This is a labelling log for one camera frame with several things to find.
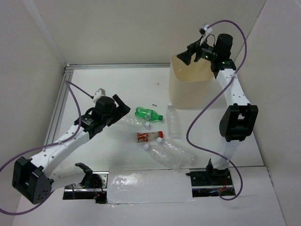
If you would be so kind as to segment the clear crushed bottle white cap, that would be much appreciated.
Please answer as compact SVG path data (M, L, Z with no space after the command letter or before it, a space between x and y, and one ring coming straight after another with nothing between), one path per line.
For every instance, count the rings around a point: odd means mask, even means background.
M134 128L149 128L150 123L148 121L138 119L135 117L124 116L119 121L119 124Z

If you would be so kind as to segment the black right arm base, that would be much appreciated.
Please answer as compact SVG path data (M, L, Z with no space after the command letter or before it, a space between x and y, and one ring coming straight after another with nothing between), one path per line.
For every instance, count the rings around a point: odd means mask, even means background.
M192 197L217 197L234 196L235 189L233 186L229 168L214 169L209 160L205 169L196 169L185 174L190 178Z

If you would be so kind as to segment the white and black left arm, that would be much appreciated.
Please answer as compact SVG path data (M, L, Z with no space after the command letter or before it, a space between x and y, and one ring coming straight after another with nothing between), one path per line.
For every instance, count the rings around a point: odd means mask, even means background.
M14 165L12 186L32 204L45 201L52 191L69 184L89 187L93 171L79 162L70 172L54 173L56 167L72 152L90 141L104 127L109 127L130 112L118 95L101 96L95 106L80 116L57 144L43 148L38 154L26 159L20 157Z

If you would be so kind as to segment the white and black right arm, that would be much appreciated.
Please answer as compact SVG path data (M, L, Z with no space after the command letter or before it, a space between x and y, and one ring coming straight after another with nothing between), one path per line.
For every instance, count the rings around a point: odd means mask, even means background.
M217 184L226 173L238 145L251 135L258 115L258 107L250 103L240 86L237 68L230 58L232 43L233 37L222 33L213 46L201 39L177 55L186 65L191 63L193 55L195 62L201 58L210 61L211 71L225 96L227 110L219 123L223 144L216 158L209 160L205 173L205 179L211 185Z

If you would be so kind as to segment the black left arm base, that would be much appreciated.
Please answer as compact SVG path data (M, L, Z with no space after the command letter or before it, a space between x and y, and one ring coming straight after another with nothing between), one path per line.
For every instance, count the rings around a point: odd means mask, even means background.
M79 184L64 188L63 200L94 200L97 204L107 203L108 172L92 171L83 163L75 166L85 174Z

